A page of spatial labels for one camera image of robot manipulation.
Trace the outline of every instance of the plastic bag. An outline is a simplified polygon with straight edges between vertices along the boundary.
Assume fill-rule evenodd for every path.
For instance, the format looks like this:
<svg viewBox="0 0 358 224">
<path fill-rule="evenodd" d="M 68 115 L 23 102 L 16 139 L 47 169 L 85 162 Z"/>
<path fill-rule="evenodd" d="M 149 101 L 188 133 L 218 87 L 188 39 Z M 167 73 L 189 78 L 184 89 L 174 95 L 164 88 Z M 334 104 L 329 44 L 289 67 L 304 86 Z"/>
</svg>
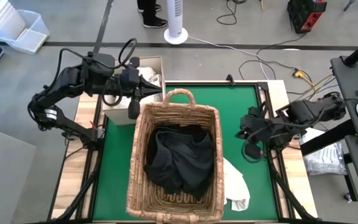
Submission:
<svg viewBox="0 0 358 224">
<path fill-rule="evenodd" d="M 300 139 L 300 144 L 303 144 L 310 139 L 313 139 L 324 131 L 313 128 L 306 129 L 307 133 Z M 326 146 L 314 153 L 303 157 L 306 171 L 309 175 L 318 174 L 341 174 L 346 175 L 345 161 L 343 158 L 342 144 L 336 142 L 332 145 Z"/>
</svg>

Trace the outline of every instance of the black shoe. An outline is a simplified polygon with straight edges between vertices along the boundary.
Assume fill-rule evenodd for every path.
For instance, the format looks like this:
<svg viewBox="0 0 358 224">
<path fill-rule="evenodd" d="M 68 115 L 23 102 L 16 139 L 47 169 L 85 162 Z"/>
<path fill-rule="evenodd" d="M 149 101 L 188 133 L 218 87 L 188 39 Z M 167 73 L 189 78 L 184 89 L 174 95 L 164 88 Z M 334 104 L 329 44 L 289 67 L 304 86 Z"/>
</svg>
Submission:
<svg viewBox="0 0 358 224">
<path fill-rule="evenodd" d="M 167 25 L 168 25 L 168 21 L 158 17 L 155 17 L 151 21 L 147 21 L 147 22 L 143 20 L 143 26 L 146 28 L 163 28 L 166 27 Z"/>
<path fill-rule="evenodd" d="M 139 8 L 137 8 L 137 11 L 138 11 L 138 12 L 144 12 L 144 9 L 139 9 Z M 159 4 L 156 4 L 156 5 L 155 5 L 155 11 L 156 11 L 156 12 L 161 11 L 161 6 L 160 6 Z"/>
</svg>

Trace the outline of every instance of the black pants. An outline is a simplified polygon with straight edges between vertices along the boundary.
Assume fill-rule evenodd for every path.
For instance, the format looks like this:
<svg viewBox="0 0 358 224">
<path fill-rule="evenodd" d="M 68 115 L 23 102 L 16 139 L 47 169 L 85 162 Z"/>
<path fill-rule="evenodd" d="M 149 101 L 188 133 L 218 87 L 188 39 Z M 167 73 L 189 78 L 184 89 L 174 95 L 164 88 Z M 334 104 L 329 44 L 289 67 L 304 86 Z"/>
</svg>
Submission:
<svg viewBox="0 0 358 224">
<path fill-rule="evenodd" d="M 155 2 L 156 0 L 137 0 L 137 7 L 144 10 L 144 22 L 150 22 L 155 18 Z"/>
</svg>

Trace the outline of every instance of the white plastic bin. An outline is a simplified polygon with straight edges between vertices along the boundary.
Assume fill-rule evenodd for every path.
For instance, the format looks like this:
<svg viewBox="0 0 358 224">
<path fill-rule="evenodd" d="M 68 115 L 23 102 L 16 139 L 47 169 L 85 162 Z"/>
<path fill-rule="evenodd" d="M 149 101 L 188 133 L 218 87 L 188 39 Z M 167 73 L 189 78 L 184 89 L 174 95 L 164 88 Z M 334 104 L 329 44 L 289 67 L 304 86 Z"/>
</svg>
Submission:
<svg viewBox="0 0 358 224">
<path fill-rule="evenodd" d="M 24 21 L 24 27 L 15 19 L 9 19 L 0 28 L 0 39 L 20 52 L 35 54 L 47 40 L 49 30 L 40 14 L 26 10 L 17 10 L 17 14 Z"/>
</svg>

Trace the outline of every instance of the white cable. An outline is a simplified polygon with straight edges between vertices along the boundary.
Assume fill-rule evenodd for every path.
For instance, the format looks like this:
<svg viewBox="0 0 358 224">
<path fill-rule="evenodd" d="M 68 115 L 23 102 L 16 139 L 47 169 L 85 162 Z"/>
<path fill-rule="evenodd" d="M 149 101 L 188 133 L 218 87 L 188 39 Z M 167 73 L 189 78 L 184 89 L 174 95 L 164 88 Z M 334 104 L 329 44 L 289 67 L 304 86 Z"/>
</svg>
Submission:
<svg viewBox="0 0 358 224">
<path fill-rule="evenodd" d="M 247 54 L 247 55 L 251 55 L 251 56 L 257 57 L 257 58 L 259 59 L 260 68 L 262 69 L 262 72 L 264 73 L 265 78 L 266 78 L 267 80 L 269 80 L 269 78 L 267 77 L 267 75 L 266 75 L 266 73 L 265 73 L 265 70 L 264 70 L 264 68 L 263 68 L 263 66 L 262 66 L 262 62 L 260 62 L 260 61 L 261 61 L 261 58 L 260 58 L 258 55 L 254 54 L 254 53 L 246 52 L 246 51 L 244 51 L 244 50 L 239 50 L 239 49 L 236 49 L 236 48 L 231 47 L 231 46 L 214 44 L 214 43 L 208 42 L 208 41 L 206 41 L 206 40 L 201 40 L 201 39 L 198 39 L 198 38 L 195 38 L 195 37 L 191 37 L 191 36 L 188 36 L 188 37 L 189 37 L 190 39 L 198 40 L 198 41 L 200 41 L 200 42 L 204 42 L 204 43 L 206 43 L 206 44 L 211 44 L 211 45 L 216 46 L 216 47 L 229 48 L 229 49 L 232 49 L 232 50 L 236 50 L 236 51 L 238 51 L 238 52 L 241 52 L 241 53 L 243 53 L 243 54 Z"/>
</svg>

